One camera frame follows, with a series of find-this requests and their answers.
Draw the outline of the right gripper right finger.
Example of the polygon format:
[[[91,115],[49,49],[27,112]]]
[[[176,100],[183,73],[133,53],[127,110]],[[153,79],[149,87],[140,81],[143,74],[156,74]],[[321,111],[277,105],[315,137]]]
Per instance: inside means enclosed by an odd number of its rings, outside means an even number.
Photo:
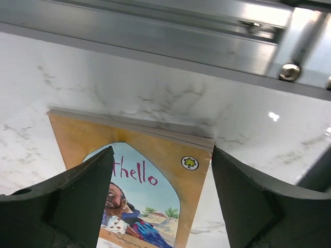
[[[212,171],[230,247],[330,247],[330,194],[281,181],[218,147]]]

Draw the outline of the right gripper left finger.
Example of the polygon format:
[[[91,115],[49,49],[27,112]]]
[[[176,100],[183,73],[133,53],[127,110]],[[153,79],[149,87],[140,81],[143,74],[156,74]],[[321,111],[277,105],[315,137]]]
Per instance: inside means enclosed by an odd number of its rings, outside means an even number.
[[[113,163],[108,147],[48,180],[1,195],[1,247],[96,247]]]

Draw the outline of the brown cover book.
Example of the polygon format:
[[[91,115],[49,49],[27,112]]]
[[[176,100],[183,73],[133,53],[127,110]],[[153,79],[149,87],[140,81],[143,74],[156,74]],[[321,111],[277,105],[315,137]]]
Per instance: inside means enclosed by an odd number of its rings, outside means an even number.
[[[213,139],[65,109],[48,117],[67,169],[113,149],[100,244],[186,246]]]

